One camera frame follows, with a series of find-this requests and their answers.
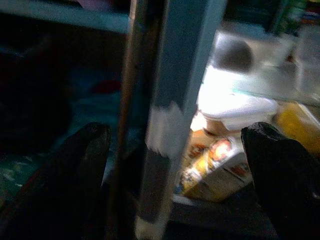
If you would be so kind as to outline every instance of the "white plastic container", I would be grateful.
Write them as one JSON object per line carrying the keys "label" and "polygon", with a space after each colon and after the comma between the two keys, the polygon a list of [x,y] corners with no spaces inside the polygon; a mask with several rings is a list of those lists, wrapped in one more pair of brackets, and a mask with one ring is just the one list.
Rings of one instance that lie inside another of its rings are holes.
{"label": "white plastic container", "polygon": [[256,122],[270,123],[278,104],[264,97],[232,93],[217,99],[207,97],[198,107],[206,119],[204,128],[216,136],[227,136]]}
{"label": "white plastic container", "polygon": [[295,60],[295,88],[320,98],[320,26],[306,26],[300,34]]}

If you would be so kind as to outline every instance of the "container lid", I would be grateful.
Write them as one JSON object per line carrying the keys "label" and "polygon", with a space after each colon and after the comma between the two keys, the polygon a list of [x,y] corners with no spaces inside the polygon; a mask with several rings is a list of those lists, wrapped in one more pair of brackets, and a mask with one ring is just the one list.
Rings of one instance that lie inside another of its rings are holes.
{"label": "container lid", "polygon": [[206,97],[199,101],[199,110],[211,119],[227,119],[248,115],[275,114],[277,102],[272,99],[239,93]]}
{"label": "container lid", "polygon": [[320,66],[320,26],[305,26],[300,32],[296,59],[303,64]]}

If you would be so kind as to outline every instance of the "white tape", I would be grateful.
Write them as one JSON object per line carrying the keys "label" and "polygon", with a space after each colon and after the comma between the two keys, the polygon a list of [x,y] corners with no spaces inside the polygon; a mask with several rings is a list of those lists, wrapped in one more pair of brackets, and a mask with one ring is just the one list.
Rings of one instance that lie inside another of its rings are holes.
{"label": "white tape", "polygon": [[175,159],[185,143],[180,135],[183,120],[184,114],[174,101],[167,108],[152,106],[145,139],[148,149]]}

